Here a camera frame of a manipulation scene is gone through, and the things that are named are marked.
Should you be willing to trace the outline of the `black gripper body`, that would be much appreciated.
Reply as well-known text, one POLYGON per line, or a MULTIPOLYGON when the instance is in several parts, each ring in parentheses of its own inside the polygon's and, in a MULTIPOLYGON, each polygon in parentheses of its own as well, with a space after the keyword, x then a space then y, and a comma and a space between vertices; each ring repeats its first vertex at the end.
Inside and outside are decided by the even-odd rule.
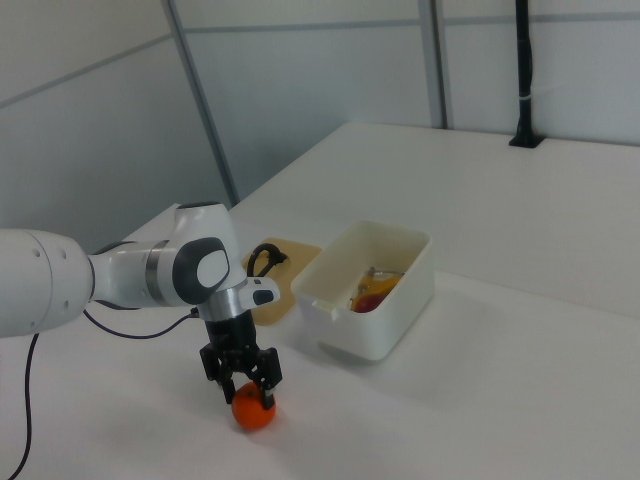
POLYGON ((253 361, 259 350, 256 328, 251 312, 236 317, 206 323, 209 346, 217 356, 241 354, 246 361, 253 361))

